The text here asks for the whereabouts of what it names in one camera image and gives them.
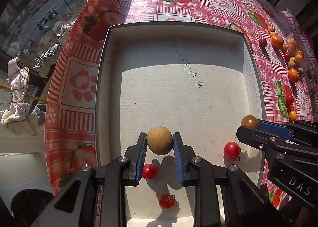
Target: road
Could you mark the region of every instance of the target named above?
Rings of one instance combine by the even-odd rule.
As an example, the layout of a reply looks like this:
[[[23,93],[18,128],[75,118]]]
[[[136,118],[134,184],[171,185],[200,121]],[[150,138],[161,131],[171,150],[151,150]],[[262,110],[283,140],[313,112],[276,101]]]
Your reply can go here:
[[[70,7],[75,6],[79,1],[81,0],[66,0]],[[40,31],[37,24],[49,10],[56,10],[58,12],[57,17],[60,18],[63,14],[69,11],[69,7],[66,5],[64,0],[49,0],[45,3],[34,16],[30,16],[21,26],[21,32],[17,39],[20,44],[29,39],[39,41],[47,33],[47,31],[44,30]],[[52,27],[58,18],[54,18],[52,22],[49,21],[47,23],[49,27]]]

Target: towel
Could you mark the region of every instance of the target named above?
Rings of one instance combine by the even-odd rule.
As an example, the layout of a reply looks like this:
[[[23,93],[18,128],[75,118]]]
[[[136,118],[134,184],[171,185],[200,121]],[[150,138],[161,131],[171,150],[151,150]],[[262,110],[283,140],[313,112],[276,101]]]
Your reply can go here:
[[[17,65],[19,58],[13,58],[8,63],[8,78],[5,81],[5,85],[12,91],[12,102],[10,105],[10,111],[18,114],[24,113],[30,104],[24,102],[25,93],[28,86],[29,73],[25,68],[20,69]]]
[[[57,37],[58,37],[59,42],[60,42],[61,45],[64,44],[64,42],[65,42],[65,40],[66,40],[66,38],[67,38],[72,26],[74,25],[74,23],[75,23],[75,21],[70,22],[70,23],[68,23],[66,25],[61,25],[61,32],[59,34],[57,34]]]
[[[35,59],[34,69],[37,70],[41,77],[47,76],[50,66],[58,61],[61,52],[61,44],[52,45],[47,52],[42,53],[40,57]]]
[[[36,136],[39,134],[38,118],[36,114],[26,116],[24,113],[17,114],[16,112],[12,113],[9,110],[5,110],[0,123],[16,135],[27,134]]]
[[[12,91],[12,102],[10,110],[3,113],[0,124],[14,134],[35,136],[39,133],[38,118],[36,114],[25,115],[25,111],[30,107],[30,104],[24,102],[29,73],[25,68],[18,67],[18,61],[19,58],[13,58],[8,63],[8,78],[5,85]]]

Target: handwritten number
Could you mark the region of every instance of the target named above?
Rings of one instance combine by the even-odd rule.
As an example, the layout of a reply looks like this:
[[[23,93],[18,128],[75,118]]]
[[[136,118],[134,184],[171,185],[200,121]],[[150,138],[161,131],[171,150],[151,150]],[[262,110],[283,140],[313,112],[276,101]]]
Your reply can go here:
[[[180,54],[181,54],[180,52],[178,52],[177,54],[179,55],[180,58],[183,58],[183,55],[180,55]],[[183,70],[189,70],[189,69],[191,69],[190,64],[191,64],[191,62],[189,62],[189,63],[183,65],[183,66],[189,66],[189,68],[184,68]],[[195,77],[195,76],[197,76],[197,75],[198,75],[197,73],[193,73],[190,78]],[[199,88],[202,88],[202,87],[203,87],[203,84],[202,84],[202,82],[200,82],[200,79],[199,79],[198,81],[195,81],[195,83],[199,83],[199,84],[196,84],[196,86],[199,86]]]

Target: cherry tomato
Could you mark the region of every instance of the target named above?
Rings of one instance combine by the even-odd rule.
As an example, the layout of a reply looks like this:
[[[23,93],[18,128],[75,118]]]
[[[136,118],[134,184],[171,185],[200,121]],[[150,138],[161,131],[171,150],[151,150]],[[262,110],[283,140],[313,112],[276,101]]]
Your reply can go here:
[[[163,209],[169,209],[175,205],[175,196],[166,194],[159,198],[159,206]]]
[[[283,53],[286,53],[287,52],[287,46],[286,45],[283,45],[283,47],[281,48],[281,51]]]
[[[261,48],[266,48],[267,47],[267,40],[264,38],[259,38],[259,45]]]
[[[241,126],[247,126],[249,128],[257,128],[258,119],[252,115],[246,115],[241,121]]]
[[[296,120],[296,119],[297,119],[297,113],[292,110],[292,111],[289,113],[289,119],[290,119],[291,121]]]
[[[143,178],[145,180],[153,180],[157,177],[158,169],[153,164],[145,164],[143,166]]]
[[[267,28],[267,30],[268,30],[268,33],[270,33],[270,32],[272,32],[272,31],[275,31],[275,28],[272,27],[272,26],[269,26],[269,27]]]
[[[292,95],[289,95],[285,99],[287,104],[292,104],[294,102],[294,97]]]
[[[284,53],[284,59],[285,59],[286,62],[288,62],[290,60],[290,55],[289,55],[288,52]]]
[[[228,142],[224,146],[224,154],[231,160],[235,160],[237,157],[239,158],[239,154],[241,153],[241,148],[235,142]]]

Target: pink checkered tablecloth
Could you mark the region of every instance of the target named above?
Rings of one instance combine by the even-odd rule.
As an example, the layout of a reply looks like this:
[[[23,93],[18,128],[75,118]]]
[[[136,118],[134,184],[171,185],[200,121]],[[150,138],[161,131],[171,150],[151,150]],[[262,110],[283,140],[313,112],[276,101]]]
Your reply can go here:
[[[241,31],[252,49],[260,76],[266,119],[287,122],[277,103],[276,81],[288,85],[294,95],[298,119],[317,120],[318,99],[308,90],[316,86],[304,76],[298,83],[288,80],[287,65],[282,53],[271,46],[267,26],[286,40],[290,31],[298,32],[303,43],[307,67],[316,74],[317,61],[309,41],[297,21],[287,10],[276,10],[265,0],[90,0],[63,46],[58,59],[47,102],[45,148],[49,179],[54,195],[84,163],[96,165],[94,148],[94,102],[98,66],[108,26],[145,21],[182,21],[208,23]],[[268,41],[266,51],[258,45],[259,38]],[[272,203],[278,207],[288,200],[266,179]]]

